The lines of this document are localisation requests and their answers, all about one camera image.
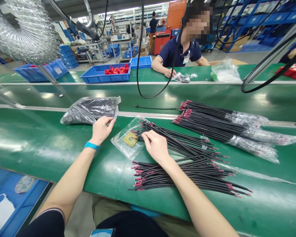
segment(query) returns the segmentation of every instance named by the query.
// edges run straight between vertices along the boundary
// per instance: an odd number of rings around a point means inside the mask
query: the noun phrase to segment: black plastic bag
[[[121,97],[83,97],[70,106],[60,123],[94,124],[102,116],[116,117]]]

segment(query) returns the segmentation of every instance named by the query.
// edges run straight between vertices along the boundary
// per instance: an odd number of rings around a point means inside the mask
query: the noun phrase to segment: clear plastic bag
[[[265,143],[275,145],[291,145],[296,143],[296,136],[285,135],[262,129],[249,128],[242,136]]]
[[[182,75],[182,73],[178,72],[174,77],[171,78],[171,81],[190,83],[190,75],[189,74]]]
[[[210,75],[214,81],[242,84],[237,68],[236,65],[233,65],[233,61],[230,57],[225,57],[219,63],[211,67]]]
[[[235,146],[267,161],[276,164],[280,163],[280,161],[277,159],[277,150],[266,144],[255,142],[239,136],[233,136],[226,144]]]
[[[226,114],[225,119],[229,120],[230,122],[232,122],[234,124],[246,125],[246,126],[253,127],[253,128],[260,128],[260,126],[261,126],[261,124],[257,121],[243,119],[243,118],[237,118],[236,116],[234,116],[232,114]]]
[[[269,123],[269,119],[261,115],[247,114],[243,112],[234,111],[232,115],[236,118],[245,119],[248,121],[256,121],[259,124]]]
[[[61,118],[60,123],[88,123],[94,124],[102,116],[117,117],[118,104],[121,97],[83,97],[70,106]]]
[[[141,152],[145,143],[143,141],[137,141],[133,147],[130,147],[126,144],[123,139],[127,136],[127,134],[132,130],[140,129],[141,126],[138,122],[142,122],[142,120],[146,120],[140,116],[135,117],[122,131],[112,137],[111,142],[120,152],[123,153],[130,160],[134,160],[135,157]]]

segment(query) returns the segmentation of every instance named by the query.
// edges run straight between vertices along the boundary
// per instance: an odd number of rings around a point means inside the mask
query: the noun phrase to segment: black sleeve
[[[64,237],[65,221],[61,210],[51,208],[41,213],[19,237]]]

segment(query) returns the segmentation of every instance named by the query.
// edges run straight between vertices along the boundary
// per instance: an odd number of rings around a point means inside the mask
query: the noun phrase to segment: hand
[[[167,78],[170,78],[171,76],[171,71],[172,69],[167,69],[166,72],[164,73],[164,75],[167,77]],[[175,70],[173,70],[173,73],[172,73],[172,76],[175,76],[177,73]]]
[[[167,140],[165,137],[157,134],[153,130],[144,132],[141,136],[145,141],[147,151],[159,165],[162,166],[169,159],[172,160],[169,156]]]
[[[116,119],[112,117],[106,117],[103,116],[99,118],[94,124],[93,124],[93,135],[89,142],[96,145],[101,145],[101,143],[108,137],[108,135],[111,133],[113,125],[115,123]]]

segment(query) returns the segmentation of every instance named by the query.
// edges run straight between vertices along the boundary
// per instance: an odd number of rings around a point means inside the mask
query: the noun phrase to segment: aluminum duct
[[[27,63],[44,64],[59,54],[58,34],[40,0],[6,0],[19,22],[16,30],[0,10],[0,51]]]

